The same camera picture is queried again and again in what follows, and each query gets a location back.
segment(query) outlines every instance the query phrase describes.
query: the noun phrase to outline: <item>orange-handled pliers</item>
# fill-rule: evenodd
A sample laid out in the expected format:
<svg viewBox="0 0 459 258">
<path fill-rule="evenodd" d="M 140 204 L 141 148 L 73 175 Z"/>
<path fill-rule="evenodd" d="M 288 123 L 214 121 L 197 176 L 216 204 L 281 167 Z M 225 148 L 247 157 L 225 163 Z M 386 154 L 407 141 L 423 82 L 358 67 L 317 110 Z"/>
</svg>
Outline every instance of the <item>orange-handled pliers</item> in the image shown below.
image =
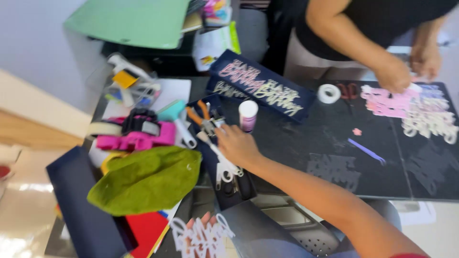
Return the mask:
<svg viewBox="0 0 459 258">
<path fill-rule="evenodd" d="M 210 115 L 209 115 L 209 110 L 207 109 L 206 104 L 202 102 L 202 100 L 198 100 L 198 106 L 202 110 L 202 115 L 204 118 L 201 118 L 194 108 L 192 107 L 186 107 L 186 112 L 188 116 L 196 123 L 198 124 L 201 129 L 209 136 L 215 136 L 215 127 L 214 125 L 210 122 Z"/>
</svg>

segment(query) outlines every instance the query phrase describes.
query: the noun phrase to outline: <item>purple weeding tool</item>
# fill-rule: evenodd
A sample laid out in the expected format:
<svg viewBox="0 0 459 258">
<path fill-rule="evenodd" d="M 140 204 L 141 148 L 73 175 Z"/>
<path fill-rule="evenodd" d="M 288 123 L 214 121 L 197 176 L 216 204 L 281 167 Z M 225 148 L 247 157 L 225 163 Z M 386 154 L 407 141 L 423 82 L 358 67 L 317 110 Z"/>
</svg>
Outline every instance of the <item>purple weeding tool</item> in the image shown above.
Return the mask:
<svg viewBox="0 0 459 258">
<path fill-rule="evenodd" d="M 383 165 L 383 166 L 386 165 L 386 161 L 383 158 L 381 158 L 380 156 L 376 155 L 376 153 L 374 153 L 374 152 L 370 151 L 369 149 L 363 147 L 362 145 L 358 144 L 357 142 L 355 142 L 354 140 L 352 140 L 350 138 L 348 138 L 347 141 L 349 141 L 350 143 L 354 144 L 357 148 L 359 148 L 360 150 L 362 150 L 366 154 L 370 155 L 372 158 L 379 160 L 379 162 L 381 162 L 381 165 Z"/>
</svg>

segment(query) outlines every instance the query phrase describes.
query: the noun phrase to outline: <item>white cake topper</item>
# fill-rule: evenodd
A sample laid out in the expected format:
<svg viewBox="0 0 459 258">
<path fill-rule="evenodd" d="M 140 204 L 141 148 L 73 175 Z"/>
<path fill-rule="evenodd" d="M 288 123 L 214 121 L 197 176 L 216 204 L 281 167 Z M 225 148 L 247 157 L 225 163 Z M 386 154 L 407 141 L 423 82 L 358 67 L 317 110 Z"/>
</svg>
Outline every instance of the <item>white cake topper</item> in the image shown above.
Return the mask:
<svg viewBox="0 0 459 258">
<path fill-rule="evenodd" d="M 226 219 L 221 214 L 216 215 L 217 223 L 210 222 L 206 227 L 197 218 L 191 229 L 179 218 L 171 220 L 170 227 L 174 236 L 175 249 L 182 252 L 182 258 L 206 258 L 209 251 L 210 258 L 226 257 L 223 236 L 234 237 Z"/>
</svg>

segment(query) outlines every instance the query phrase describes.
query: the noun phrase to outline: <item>glue stick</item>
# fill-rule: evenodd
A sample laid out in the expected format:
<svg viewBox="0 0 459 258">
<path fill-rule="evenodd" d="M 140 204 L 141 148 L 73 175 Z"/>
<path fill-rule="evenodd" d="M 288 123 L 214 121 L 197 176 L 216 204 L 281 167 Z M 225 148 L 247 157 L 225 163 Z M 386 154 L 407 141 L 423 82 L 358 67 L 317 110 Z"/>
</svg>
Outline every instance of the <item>glue stick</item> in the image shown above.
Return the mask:
<svg viewBox="0 0 459 258">
<path fill-rule="evenodd" d="M 257 121 L 258 105 L 255 101 L 244 101 L 239 105 L 239 125 L 242 131 L 252 133 Z"/>
</svg>

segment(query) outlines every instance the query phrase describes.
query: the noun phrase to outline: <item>red sleeve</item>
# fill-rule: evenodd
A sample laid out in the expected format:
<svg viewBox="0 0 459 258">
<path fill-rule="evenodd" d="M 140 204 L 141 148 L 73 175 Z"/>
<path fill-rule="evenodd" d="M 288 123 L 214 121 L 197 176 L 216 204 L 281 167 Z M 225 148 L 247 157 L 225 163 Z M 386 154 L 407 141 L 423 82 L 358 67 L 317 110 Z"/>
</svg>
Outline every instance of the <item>red sleeve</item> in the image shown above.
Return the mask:
<svg viewBox="0 0 459 258">
<path fill-rule="evenodd" d="M 403 254 L 396 254 L 391 258 L 428 258 L 426 256 L 420 254 L 413 254 L 413 253 L 403 253 Z"/>
</svg>

